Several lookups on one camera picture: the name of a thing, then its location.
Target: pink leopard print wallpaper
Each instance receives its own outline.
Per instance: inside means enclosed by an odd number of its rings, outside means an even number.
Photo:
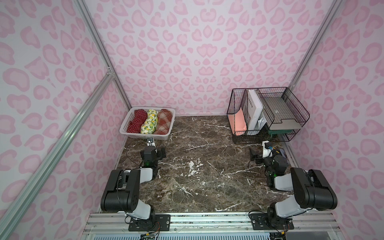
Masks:
[[[382,1],[348,0],[294,91],[311,118],[291,143],[336,192],[347,240],[384,235],[383,12]]]
[[[288,86],[331,0],[86,0],[133,106],[223,114]]]
[[[0,217],[105,73],[71,0],[0,1]]]
[[[127,114],[111,83],[63,159],[33,201],[11,239],[79,239],[90,213],[100,207],[109,174],[125,143],[119,133]]]

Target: wire mesh tray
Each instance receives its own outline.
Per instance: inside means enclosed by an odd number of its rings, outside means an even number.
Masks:
[[[240,108],[244,113],[244,119],[248,126],[248,90],[255,90],[263,104],[262,113],[266,119],[263,129],[235,131],[235,117]],[[286,87],[278,88],[237,88],[232,90],[231,99],[227,111],[228,121],[232,128],[232,139],[235,144],[263,141],[288,142],[298,133],[300,128],[309,120],[310,114],[295,95]],[[279,132],[282,129],[292,129],[286,133],[270,135],[271,132]]]

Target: red polka dot cloth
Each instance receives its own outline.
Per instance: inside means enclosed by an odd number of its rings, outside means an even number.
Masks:
[[[140,133],[141,125],[147,120],[148,114],[143,109],[135,110],[135,117],[128,124],[127,132]]]

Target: marble tabletop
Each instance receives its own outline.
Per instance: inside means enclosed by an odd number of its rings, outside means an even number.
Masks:
[[[293,193],[270,190],[263,166],[248,168],[249,148],[261,153],[262,141],[271,140],[266,131],[257,139],[233,144],[226,116],[176,117],[168,140],[155,140],[167,157],[159,162],[156,179],[140,185],[139,198],[156,212],[266,210]],[[118,169],[137,168],[145,146],[145,139],[128,138]]]

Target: red plaid towel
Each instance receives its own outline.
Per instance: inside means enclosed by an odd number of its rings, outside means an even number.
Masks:
[[[153,134],[167,134],[172,121],[172,113],[167,109],[161,109],[161,111],[157,114],[157,117],[159,119],[159,124]]]
[[[147,120],[148,114],[143,109],[135,110],[135,117],[129,122],[127,132],[140,133],[141,125]]]

